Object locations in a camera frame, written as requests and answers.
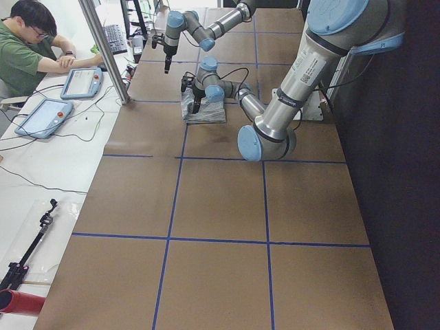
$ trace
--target man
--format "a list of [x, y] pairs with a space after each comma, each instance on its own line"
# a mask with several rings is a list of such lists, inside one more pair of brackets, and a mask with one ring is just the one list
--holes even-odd
[[[51, 46], [64, 55], [57, 60]], [[100, 54], [85, 60], [75, 54], [74, 44], [57, 34], [54, 17], [37, 0], [19, 0], [10, 17], [0, 21], [0, 79], [8, 88], [6, 97], [32, 94], [47, 72], [62, 74], [102, 62]]]

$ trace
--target metal post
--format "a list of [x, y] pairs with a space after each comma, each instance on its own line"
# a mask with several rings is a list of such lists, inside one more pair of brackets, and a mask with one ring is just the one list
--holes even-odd
[[127, 93], [127, 88], [121, 79], [118, 66], [116, 65], [115, 58], [113, 57], [109, 44], [107, 43], [104, 31], [102, 31], [101, 22], [95, 11], [95, 5], [92, 0], [79, 0], [79, 3], [87, 24], [89, 25], [91, 35], [102, 54], [104, 64], [107, 67], [107, 71], [109, 72], [113, 86], [116, 88], [119, 99], [121, 99], [122, 104], [126, 104], [130, 101], [130, 97]]

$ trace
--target glasses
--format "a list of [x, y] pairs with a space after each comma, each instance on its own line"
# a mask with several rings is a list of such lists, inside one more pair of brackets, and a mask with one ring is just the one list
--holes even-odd
[[40, 33], [40, 32], [38, 32], [37, 30], [35, 30], [35, 27], [33, 27], [33, 26], [31, 26], [31, 28], [36, 32], [36, 37], [37, 38], [45, 38], [46, 36], [48, 36], [49, 34], [48, 33]]

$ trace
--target black hair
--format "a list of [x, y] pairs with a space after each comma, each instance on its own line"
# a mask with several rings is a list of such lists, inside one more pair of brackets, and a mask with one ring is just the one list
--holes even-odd
[[37, 0], [19, 0], [11, 8], [10, 17], [20, 16], [26, 26], [42, 29], [51, 36], [56, 36], [56, 23], [51, 12]]

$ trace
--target green shirt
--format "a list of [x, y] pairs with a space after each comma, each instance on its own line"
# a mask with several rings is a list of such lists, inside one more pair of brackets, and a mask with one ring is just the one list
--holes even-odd
[[54, 37], [40, 43], [24, 43], [0, 21], [0, 79], [8, 86], [11, 97], [28, 96], [36, 89], [46, 73], [38, 72], [42, 57], [56, 60], [51, 44]]

